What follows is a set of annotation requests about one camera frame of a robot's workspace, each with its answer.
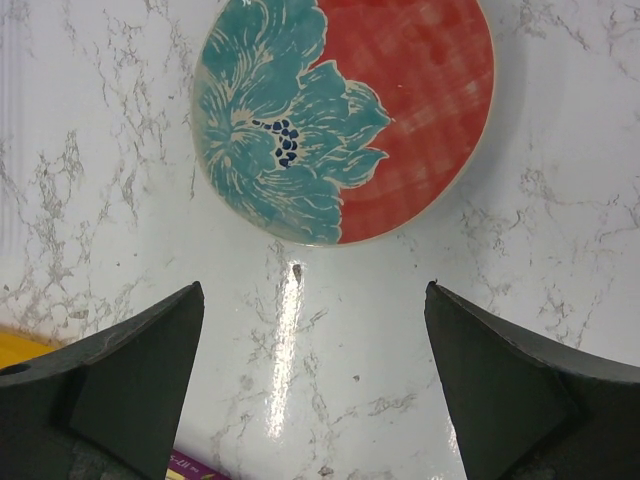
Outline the red teal flower plate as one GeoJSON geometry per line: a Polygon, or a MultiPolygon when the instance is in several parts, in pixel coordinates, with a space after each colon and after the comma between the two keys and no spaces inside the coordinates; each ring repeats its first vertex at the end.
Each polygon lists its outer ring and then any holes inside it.
{"type": "Polygon", "coordinates": [[[252,225],[306,245],[362,242],[453,185],[494,84],[476,1],[229,1],[196,64],[195,153],[252,225]]]}

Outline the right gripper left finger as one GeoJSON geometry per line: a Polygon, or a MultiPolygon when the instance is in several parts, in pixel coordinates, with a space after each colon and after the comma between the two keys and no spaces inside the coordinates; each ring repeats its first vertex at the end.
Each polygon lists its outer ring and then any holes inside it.
{"type": "Polygon", "coordinates": [[[2,478],[164,478],[203,319],[194,282],[126,321],[2,368],[2,478]]]}

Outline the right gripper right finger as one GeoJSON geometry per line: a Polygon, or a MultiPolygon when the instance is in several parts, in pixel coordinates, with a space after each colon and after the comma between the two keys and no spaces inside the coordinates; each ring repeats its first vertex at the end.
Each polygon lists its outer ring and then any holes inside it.
{"type": "Polygon", "coordinates": [[[553,341],[436,282],[425,323],[467,478],[638,478],[638,367],[553,341]]]}

